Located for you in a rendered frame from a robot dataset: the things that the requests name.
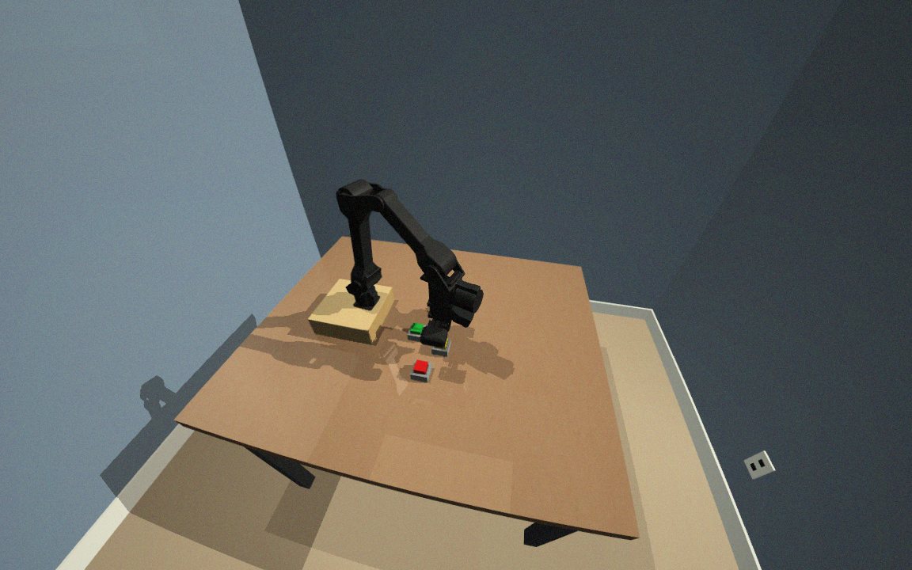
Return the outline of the yellow button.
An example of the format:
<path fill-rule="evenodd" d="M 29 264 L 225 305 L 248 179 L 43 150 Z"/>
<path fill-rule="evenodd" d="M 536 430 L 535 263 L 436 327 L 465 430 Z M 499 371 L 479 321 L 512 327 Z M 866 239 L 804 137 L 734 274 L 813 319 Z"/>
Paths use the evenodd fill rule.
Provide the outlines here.
<path fill-rule="evenodd" d="M 433 347 L 433 348 L 431 348 L 431 354 L 432 354 L 432 355 L 440 355 L 440 356 L 447 357 L 450 348 L 451 348 L 451 339 L 448 339 L 448 338 L 447 338 L 447 339 L 446 339 L 446 345 L 445 345 L 445 347 L 444 347 L 444 348 L 436 348 L 436 347 Z"/>

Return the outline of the red button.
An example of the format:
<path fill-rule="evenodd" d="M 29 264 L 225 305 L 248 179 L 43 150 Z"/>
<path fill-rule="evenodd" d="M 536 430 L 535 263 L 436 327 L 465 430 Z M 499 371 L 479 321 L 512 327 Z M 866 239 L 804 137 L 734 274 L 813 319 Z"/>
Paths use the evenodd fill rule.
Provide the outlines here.
<path fill-rule="evenodd" d="M 428 382 L 428 375 L 431 373 L 431 362 L 415 359 L 410 371 L 410 379 Z"/>

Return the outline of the green button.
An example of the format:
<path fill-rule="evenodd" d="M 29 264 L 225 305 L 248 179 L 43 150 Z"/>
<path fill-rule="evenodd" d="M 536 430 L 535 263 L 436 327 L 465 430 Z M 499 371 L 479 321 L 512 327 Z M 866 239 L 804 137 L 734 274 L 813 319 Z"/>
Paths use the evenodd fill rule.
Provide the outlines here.
<path fill-rule="evenodd" d="M 408 330 L 408 340 L 415 340 L 416 342 L 420 342 L 421 331 L 423 331 L 424 327 L 427 326 L 412 322 L 410 329 Z"/>

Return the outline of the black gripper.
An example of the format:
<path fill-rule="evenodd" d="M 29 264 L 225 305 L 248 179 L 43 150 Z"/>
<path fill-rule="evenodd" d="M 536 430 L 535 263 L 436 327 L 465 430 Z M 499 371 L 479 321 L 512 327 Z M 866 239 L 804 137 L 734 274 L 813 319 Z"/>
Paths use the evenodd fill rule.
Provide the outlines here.
<path fill-rule="evenodd" d="M 433 321 L 428 321 L 427 327 L 421 331 L 421 345 L 444 348 L 451 328 L 451 324 L 446 322 L 447 310 L 450 310 L 452 304 L 450 302 L 438 304 L 428 299 L 427 306 L 430 307 L 427 317 L 433 318 Z"/>

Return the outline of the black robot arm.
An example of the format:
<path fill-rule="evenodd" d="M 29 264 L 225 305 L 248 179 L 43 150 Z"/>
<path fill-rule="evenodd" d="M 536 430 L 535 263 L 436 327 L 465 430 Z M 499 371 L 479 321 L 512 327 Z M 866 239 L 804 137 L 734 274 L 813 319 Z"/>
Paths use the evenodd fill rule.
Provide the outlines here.
<path fill-rule="evenodd" d="M 358 180 L 344 185 L 336 192 L 339 209 L 350 224 L 354 266 L 351 283 L 345 289 L 354 295 L 352 306 L 373 310 L 381 298 L 375 284 L 382 278 L 382 268 L 373 262 L 369 216 L 371 211 L 379 212 L 403 241 L 415 252 L 417 263 L 423 275 L 420 280 L 428 282 L 428 298 L 442 304 L 450 302 L 446 311 L 446 322 L 457 322 L 468 328 L 473 315 L 478 311 L 484 290 L 462 280 L 466 272 L 461 269 L 451 249 L 433 237 L 413 218 L 401 204 L 396 192 L 376 183 Z M 448 276 L 454 273 L 451 277 Z"/>

